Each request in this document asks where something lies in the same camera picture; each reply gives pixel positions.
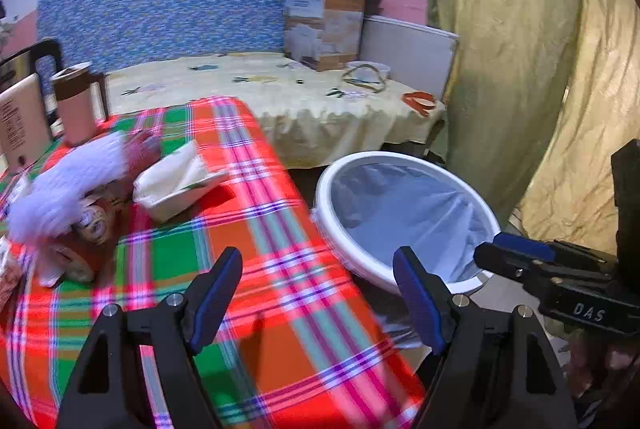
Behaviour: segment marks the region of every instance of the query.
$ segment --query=yellow curtain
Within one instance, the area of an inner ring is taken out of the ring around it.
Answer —
[[[532,237],[616,253],[610,155],[640,136],[639,18],[635,0],[582,0],[558,127],[520,206]]]
[[[582,0],[429,0],[429,22],[460,34],[447,90],[447,167],[504,224],[558,121]]]

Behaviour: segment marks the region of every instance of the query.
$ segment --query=metal screw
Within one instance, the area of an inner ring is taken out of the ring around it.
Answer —
[[[462,294],[455,294],[451,300],[453,301],[453,304],[462,308],[464,308],[465,306],[469,306],[470,302],[469,298],[466,295]]]
[[[169,306],[180,306],[184,301],[184,296],[182,294],[171,294],[166,297],[166,303]]]
[[[524,317],[525,319],[533,315],[533,309],[531,308],[531,306],[527,306],[526,304],[521,304],[520,306],[518,306],[518,309],[516,311],[518,312],[518,315],[520,317]]]
[[[102,309],[102,314],[106,315],[107,317],[113,317],[116,313],[118,313],[119,309],[120,307],[116,303],[107,304],[107,306]]]

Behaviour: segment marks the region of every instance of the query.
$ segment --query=blue gripper pad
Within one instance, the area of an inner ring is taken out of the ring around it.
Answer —
[[[241,276],[240,251],[226,247],[211,270],[197,276],[184,293],[182,333],[193,355],[213,342]]]
[[[410,247],[394,253],[394,277],[420,340],[434,355],[451,342],[455,322],[450,317],[449,289],[438,276],[429,274]]]
[[[532,257],[532,259],[540,259],[541,261],[548,262],[556,259],[556,251],[546,243],[535,241],[521,235],[499,232],[494,237],[494,245],[500,249],[513,250],[514,252],[528,255]]]

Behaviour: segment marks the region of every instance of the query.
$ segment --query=cardboard box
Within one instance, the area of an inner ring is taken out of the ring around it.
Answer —
[[[284,53],[314,70],[358,58],[365,0],[285,0]]]

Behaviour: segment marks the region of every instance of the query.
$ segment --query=cream tablecloth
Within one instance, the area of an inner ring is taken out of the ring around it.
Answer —
[[[202,66],[217,68],[190,69]],[[115,114],[211,95],[239,98],[287,168],[327,165],[353,152],[379,149],[384,142],[425,142],[442,117],[440,102],[428,119],[404,104],[402,94],[413,91],[409,86],[389,80],[384,92],[374,94],[341,82],[341,73],[316,72],[278,53],[209,55],[116,70],[109,74],[108,92]],[[328,96],[336,87],[347,94]]]

